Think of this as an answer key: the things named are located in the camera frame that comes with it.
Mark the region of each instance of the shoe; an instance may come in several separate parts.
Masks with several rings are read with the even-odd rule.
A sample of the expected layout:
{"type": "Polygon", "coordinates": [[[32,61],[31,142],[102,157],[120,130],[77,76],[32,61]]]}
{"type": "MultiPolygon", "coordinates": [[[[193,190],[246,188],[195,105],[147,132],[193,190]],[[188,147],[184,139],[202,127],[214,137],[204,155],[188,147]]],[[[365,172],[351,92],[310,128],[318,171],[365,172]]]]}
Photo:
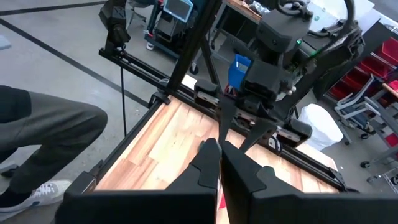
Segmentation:
{"type": "Polygon", "coordinates": [[[51,180],[42,184],[32,195],[19,205],[0,208],[0,223],[29,208],[51,205],[63,200],[63,193],[71,185],[69,180],[51,180]]]}

